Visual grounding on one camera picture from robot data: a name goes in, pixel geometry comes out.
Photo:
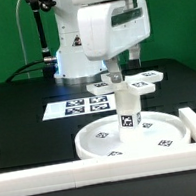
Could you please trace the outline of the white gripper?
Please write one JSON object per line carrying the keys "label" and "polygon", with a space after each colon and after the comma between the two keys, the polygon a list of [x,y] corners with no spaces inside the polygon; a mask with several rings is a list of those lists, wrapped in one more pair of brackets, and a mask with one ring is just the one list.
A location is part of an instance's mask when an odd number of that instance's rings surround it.
{"label": "white gripper", "polygon": [[136,8],[131,9],[126,6],[129,1],[88,5],[77,13],[83,52],[90,61],[106,61],[113,83],[123,80],[116,55],[129,49],[128,64],[132,69],[139,68],[141,48],[138,43],[150,35],[146,0],[136,0]]}

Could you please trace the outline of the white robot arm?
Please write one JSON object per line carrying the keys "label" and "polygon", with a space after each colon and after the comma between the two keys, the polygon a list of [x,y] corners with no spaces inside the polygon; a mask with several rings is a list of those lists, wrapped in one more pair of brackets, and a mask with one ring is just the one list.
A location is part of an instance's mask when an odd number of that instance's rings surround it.
{"label": "white robot arm", "polygon": [[150,36],[146,0],[55,0],[60,45],[55,79],[62,84],[97,82],[111,72],[121,81],[118,56],[138,67],[140,42]]}

